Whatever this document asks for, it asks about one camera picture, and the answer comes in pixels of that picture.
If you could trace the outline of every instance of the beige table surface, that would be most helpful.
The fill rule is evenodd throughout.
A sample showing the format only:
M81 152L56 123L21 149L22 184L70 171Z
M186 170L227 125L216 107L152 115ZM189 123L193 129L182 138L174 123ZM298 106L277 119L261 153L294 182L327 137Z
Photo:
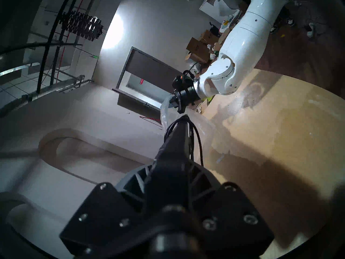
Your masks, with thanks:
M345 100L310 83L254 69L203 113L217 125L205 167L237 183L275 235L277 258L326 223L345 182Z

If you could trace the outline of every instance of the red cable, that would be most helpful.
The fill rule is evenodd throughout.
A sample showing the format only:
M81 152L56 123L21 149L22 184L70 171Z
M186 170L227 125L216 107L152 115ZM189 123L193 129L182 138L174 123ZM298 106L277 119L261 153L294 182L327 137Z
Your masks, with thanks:
M79 4L78 9L77 9L77 12L79 11L80 6L81 6L82 3L83 3L83 0L80 1L80 4ZM63 47L63 50L62 50L62 54L61 54L61 58L60 58L60 63L59 63L59 70L60 70L60 67L61 67L61 62L62 62L62 58L63 58L63 53L64 53L64 52L65 52L65 46ZM58 80L57 80L58 78L59 78L59 72L58 72L58 75L56 76L56 81L55 81L55 83L58 82Z

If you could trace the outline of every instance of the floor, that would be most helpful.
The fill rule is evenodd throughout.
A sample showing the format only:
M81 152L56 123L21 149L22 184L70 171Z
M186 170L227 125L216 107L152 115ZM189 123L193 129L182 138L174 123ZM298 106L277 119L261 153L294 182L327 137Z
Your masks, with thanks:
M68 70L69 66L62 67L61 70ZM44 71L47 74L51 73L51 70ZM28 70L22 69L21 77L16 78L8 83L0 86L0 108L6 104L12 102L15 99L19 99L22 95L31 94L37 89L39 72L33 74L27 74ZM59 80L68 80L70 77L62 73L59 74ZM50 77L43 77L42 88L49 86Z
M290 2L287 8L296 25L283 25L269 36L265 52L255 68L312 83L345 99L345 45L337 30L312 2L304 2L301 6ZM311 39L305 28L309 22L316 24L316 34Z

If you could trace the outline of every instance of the sneaker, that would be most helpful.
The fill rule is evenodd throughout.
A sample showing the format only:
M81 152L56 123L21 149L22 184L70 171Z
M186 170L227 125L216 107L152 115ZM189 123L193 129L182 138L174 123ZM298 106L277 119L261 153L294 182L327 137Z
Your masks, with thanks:
M292 18L288 18L286 22L290 27L293 27L295 25L295 20Z
M271 27L271 30L270 30L269 33L271 33L271 34L276 33L277 30L278 30L278 27L277 26L273 26L273 27Z

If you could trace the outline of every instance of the bolt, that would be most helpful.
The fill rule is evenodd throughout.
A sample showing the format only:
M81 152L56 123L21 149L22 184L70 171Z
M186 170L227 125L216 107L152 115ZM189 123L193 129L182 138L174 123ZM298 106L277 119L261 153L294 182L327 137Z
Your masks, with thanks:
M84 221L86 218L87 218L87 213L84 213L84 214L82 214L82 215L79 217L79 221L82 222L82 221Z
M186 209L181 205L166 205L163 209L163 212L177 211L177 212L186 212Z
M129 225L129 219L128 218L124 218L124 219L122 219L121 221L120 221L120 223L119 223L119 226L120 227L125 227L125 226L128 226Z
M234 188L234 187L232 187L232 186L230 186L230 185L227 185L226 187L225 187L225 189L232 189L232 191L236 191L236 188Z
M243 220L247 223L247 224L257 224L258 223L258 219L251 214L247 214L243 217Z
M206 230L214 231L217 228L217 224L213 219L205 219L203 221L203 227Z

